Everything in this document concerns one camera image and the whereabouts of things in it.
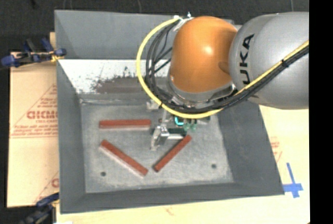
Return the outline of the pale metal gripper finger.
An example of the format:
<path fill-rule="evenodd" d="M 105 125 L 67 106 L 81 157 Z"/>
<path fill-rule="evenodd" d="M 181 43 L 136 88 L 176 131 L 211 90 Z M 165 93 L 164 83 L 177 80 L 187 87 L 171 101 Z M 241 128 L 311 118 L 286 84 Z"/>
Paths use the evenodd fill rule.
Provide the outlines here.
<path fill-rule="evenodd" d="M 156 151 L 159 147 L 159 136 L 160 136 L 160 128 L 156 127 L 153 130 L 152 136 L 151 136 L 151 142 L 150 142 L 150 150 L 151 151 Z"/>
<path fill-rule="evenodd" d="M 157 146 L 162 146 L 165 144 L 169 137 L 169 131 L 166 127 L 161 126 L 160 127 L 160 134 L 157 138 Z"/>

